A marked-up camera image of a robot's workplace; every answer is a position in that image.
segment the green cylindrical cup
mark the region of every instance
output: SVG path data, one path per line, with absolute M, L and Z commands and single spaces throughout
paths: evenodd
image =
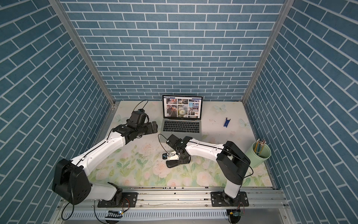
M 252 144 L 252 147 L 245 153 L 245 155 L 250 159 L 250 166 L 252 168 L 258 167 L 263 161 L 267 160 L 271 156 L 271 149 L 268 145 L 264 145 L 262 152 L 258 156 L 255 152 L 256 142 Z

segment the floral tablecloth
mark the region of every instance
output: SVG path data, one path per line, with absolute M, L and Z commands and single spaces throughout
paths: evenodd
M 110 129 L 124 124 L 137 103 L 138 101 L 121 101 Z M 219 165 L 203 157 L 192 156 L 189 164 L 169 169 L 161 158 L 164 151 L 158 141 L 163 120 L 162 102 L 150 101 L 144 109 L 150 121 L 157 122 L 158 133 L 144 135 L 108 156 L 89 175 L 92 183 L 113 182 L 119 186 L 146 187 L 225 186 L 226 178 Z M 223 127 L 226 117 L 231 119 L 227 128 Z M 229 140 L 243 152 L 255 141 L 241 102 L 203 102 L 202 130 L 203 141 L 225 143 Z M 173 151 L 168 145 L 163 146 L 168 152 Z M 254 169 L 254 174 L 244 180 L 244 186 L 272 186 L 264 164 Z

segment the blue brick wall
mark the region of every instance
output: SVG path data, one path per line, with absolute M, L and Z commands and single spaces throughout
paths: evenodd
M 298 223 L 358 223 L 357 12 L 296 0 L 246 106 Z
M 117 100 L 241 100 L 284 0 L 61 1 Z
M 0 1 L 0 223 L 48 222 L 53 167 L 90 147 L 109 108 L 47 0 Z

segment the blue object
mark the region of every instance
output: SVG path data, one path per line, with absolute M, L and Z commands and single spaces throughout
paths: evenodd
M 228 119 L 226 118 L 224 127 L 227 127 L 227 125 L 229 124 L 230 120 L 228 120 Z

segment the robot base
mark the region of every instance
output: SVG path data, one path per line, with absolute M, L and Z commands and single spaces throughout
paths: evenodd
M 247 195 L 244 191 L 240 191 L 240 195 L 238 194 L 234 199 L 226 196 L 222 191 L 211 192 L 211 205 L 213 207 L 238 207 L 239 199 L 245 207 L 249 206 Z
M 119 202 L 114 203 L 114 199 L 116 197 L 121 197 L 119 199 Z M 99 208 L 119 208 L 123 207 L 124 209 L 128 208 L 128 201 L 129 201 L 129 207 L 133 208 L 135 207 L 135 204 L 137 202 L 138 193 L 137 192 L 120 192 L 120 194 L 116 194 L 111 201 L 102 200 L 98 202 Z

